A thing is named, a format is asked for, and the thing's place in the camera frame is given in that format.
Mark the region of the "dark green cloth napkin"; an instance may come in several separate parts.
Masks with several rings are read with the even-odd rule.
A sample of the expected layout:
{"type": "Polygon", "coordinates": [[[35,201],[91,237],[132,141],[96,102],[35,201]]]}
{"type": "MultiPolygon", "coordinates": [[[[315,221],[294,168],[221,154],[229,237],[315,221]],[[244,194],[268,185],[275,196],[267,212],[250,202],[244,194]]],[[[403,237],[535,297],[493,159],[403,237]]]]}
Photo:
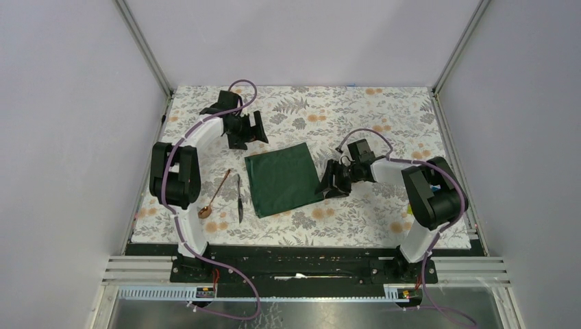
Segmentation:
{"type": "Polygon", "coordinates": [[[245,158],[251,200],[259,218],[323,200],[306,143],[245,158]]]}

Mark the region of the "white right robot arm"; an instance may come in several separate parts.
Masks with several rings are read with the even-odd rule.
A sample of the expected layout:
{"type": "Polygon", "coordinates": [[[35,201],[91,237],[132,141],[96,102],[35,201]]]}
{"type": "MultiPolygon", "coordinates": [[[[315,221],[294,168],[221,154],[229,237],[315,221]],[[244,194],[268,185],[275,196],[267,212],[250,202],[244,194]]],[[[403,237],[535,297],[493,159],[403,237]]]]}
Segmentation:
{"type": "Polygon", "coordinates": [[[328,160],[315,191],[329,199],[348,196],[357,182],[404,187],[415,222],[397,248],[393,273],[399,281],[410,282],[419,275],[419,263],[431,254],[438,237],[461,219],[469,200],[442,157],[419,161],[376,156],[365,139],[347,148],[347,163],[328,160]]]}

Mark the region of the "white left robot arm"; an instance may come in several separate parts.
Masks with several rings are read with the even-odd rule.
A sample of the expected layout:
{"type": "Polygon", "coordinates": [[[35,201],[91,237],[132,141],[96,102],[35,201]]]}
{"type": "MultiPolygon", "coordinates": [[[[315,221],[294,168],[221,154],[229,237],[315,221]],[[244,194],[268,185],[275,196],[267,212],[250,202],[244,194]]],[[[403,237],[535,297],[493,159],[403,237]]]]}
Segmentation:
{"type": "Polygon", "coordinates": [[[227,137],[230,149],[246,150],[248,143],[266,143],[267,135],[261,114],[243,114],[248,104],[241,95],[221,90],[216,103],[204,108],[185,135],[176,143],[157,142],[153,145],[149,192],[165,206],[174,220],[178,235],[178,252],[191,259],[186,273],[198,282],[212,275],[212,264],[201,256],[208,246],[197,214],[201,195],[199,157],[216,139],[227,137]]]}

